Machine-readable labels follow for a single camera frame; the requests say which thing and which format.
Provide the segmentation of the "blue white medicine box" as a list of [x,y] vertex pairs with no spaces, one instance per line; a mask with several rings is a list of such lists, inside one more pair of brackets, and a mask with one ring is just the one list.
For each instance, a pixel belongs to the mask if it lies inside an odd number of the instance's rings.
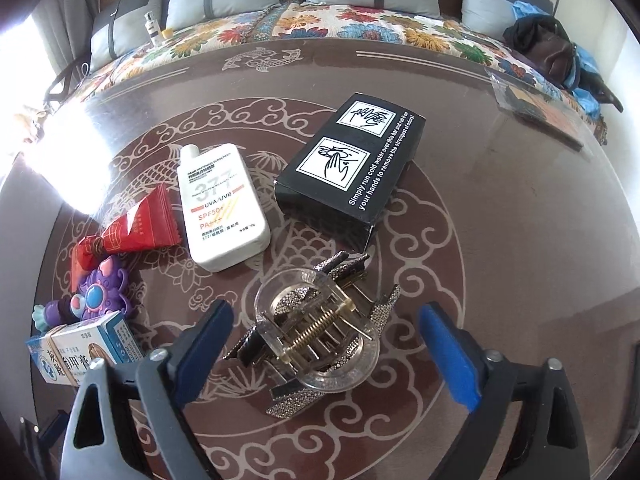
[[77,387],[94,359],[117,365],[143,358],[120,312],[52,328],[30,338],[26,347],[44,381],[60,386]]

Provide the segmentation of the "purple butterfly toy wand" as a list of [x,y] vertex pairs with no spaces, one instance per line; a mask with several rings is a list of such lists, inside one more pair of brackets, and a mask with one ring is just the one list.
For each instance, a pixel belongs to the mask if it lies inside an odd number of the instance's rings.
[[126,296],[128,278],[119,256],[107,257],[80,281],[73,296],[35,304],[32,309],[35,329],[44,334],[56,326],[100,318],[111,312],[130,318],[134,306]]

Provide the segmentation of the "red candy-shaped packet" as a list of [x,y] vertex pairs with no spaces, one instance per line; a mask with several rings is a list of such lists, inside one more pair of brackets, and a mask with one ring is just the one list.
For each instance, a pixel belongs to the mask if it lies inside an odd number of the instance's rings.
[[85,236],[76,243],[70,255],[70,290],[76,292],[81,281],[108,256],[180,243],[168,189],[164,184],[157,185],[101,233]]

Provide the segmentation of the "clear plastic claw clip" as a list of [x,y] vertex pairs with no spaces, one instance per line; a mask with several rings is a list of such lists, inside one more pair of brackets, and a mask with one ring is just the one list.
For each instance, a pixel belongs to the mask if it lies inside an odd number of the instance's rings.
[[380,333],[346,288],[323,272],[274,274],[255,298],[256,330],[283,380],[321,393],[362,384],[380,356]]

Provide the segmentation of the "rhinestone bow hair clip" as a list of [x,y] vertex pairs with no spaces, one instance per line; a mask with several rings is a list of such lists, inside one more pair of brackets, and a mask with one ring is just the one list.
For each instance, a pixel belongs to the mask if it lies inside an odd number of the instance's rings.
[[[362,282],[367,275],[367,254],[355,254],[341,250],[329,259],[324,260],[312,269],[328,274],[334,278],[337,284],[344,286],[346,292],[366,315],[373,321],[380,333],[380,355],[382,351],[382,333],[387,325],[390,314],[394,310],[400,297],[401,289],[395,285],[390,292],[382,297],[372,298],[362,287]],[[271,404],[266,413],[277,419],[290,419],[298,413],[310,408],[312,404],[322,400],[329,394],[309,390],[296,380],[286,382],[269,363],[269,355],[265,341],[259,336],[254,325],[241,337],[239,342],[228,352],[228,360],[238,360],[246,367],[265,367],[274,380],[274,386],[270,389]]]

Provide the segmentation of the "white sunscreen bottle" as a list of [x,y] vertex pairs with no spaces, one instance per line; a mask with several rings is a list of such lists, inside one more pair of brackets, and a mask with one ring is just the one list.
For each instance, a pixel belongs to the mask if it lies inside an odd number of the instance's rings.
[[177,176],[186,240],[198,266],[221,272],[268,247],[270,227],[236,145],[205,153],[183,146]]

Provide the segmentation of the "black soap box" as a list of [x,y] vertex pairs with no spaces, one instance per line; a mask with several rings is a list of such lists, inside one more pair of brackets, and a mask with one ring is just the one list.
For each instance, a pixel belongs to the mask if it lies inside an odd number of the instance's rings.
[[408,108],[353,94],[274,180],[280,211],[364,252],[424,127]]

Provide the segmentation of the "clear plastic packet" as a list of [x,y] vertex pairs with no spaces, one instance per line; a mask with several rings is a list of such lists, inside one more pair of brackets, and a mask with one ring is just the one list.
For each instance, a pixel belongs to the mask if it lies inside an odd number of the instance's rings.
[[500,110],[576,152],[582,150],[590,131],[570,106],[526,82],[495,70],[486,73]]

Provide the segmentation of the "grey pillow far left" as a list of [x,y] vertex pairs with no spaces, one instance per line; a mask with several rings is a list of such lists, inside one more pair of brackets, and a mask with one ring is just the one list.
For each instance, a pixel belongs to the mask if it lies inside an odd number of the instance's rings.
[[117,60],[124,54],[151,41],[145,27],[145,14],[163,25],[167,0],[116,0],[94,20],[90,51],[90,72]]

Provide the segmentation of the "small white lotion bottle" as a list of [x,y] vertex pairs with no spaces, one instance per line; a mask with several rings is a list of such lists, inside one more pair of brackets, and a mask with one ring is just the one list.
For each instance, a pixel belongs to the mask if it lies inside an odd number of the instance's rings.
[[152,45],[156,48],[163,44],[162,32],[160,31],[160,24],[151,11],[145,12],[145,28],[148,32]]

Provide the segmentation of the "dark clothes and bag pile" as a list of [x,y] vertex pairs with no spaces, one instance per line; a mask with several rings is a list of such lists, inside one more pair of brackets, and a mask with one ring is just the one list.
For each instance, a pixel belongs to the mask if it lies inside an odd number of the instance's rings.
[[556,18],[523,0],[512,3],[512,11],[515,22],[503,32],[508,47],[555,87],[574,96],[589,117],[597,119],[602,104],[623,113],[622,102],[604,82],[596,60],[570,40]]

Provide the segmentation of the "grey curtain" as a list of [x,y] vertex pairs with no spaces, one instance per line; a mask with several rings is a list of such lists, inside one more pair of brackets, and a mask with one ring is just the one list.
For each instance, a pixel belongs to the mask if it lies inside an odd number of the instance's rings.
[[56,74],[90,51],[99,0],[40,0],[32,11]]

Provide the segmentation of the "floral bed cover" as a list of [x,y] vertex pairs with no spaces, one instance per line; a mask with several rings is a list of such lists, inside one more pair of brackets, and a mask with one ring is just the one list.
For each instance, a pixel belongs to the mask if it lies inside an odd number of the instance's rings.
[[544,76],[516,58],[500,40],[474,32],[454,18],[391,10],[285,0],[268,10],[214,18],[174,32],[160,46],[149,42],[96,68],[70,95],[82,102],[154,68],[215,50],[269,40],[346,39],[405,44],[406,46],[462,58],[498,70],[530,84],[550,98],[573,107],[598,142],[606,143],[608,126],[599,104],[584,90],[560,90]]

